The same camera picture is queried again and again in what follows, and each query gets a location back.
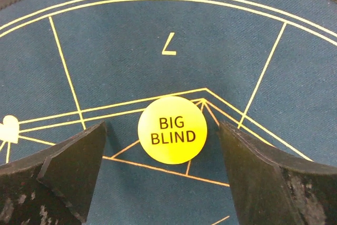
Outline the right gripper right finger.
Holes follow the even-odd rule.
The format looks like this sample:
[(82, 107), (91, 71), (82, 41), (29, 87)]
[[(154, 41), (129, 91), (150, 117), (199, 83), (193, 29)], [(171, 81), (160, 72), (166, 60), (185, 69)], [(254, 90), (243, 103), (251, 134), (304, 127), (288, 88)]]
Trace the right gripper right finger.
[(219, 125), (239, 224), (336, 224), (336, 167), (274, 148)]

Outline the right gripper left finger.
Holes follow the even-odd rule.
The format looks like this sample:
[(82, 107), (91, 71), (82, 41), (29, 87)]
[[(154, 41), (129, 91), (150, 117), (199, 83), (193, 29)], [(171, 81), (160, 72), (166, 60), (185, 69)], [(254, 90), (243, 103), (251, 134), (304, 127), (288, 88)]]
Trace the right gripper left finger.
[(100, 170), (106, 124), (1, 165), (1, 224), (84, 224)]

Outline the yellow big blind button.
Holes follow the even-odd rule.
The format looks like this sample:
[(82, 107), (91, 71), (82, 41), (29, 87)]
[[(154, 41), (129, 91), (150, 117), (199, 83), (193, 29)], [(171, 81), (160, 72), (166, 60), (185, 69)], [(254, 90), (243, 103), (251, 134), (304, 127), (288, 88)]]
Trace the yellow big blind button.
[(182, 164), (202, 151), (207, 123), (193, 102), (180, 96), (167, 96), (145, 108), (137, 133), (142, 148), (154, 160)]

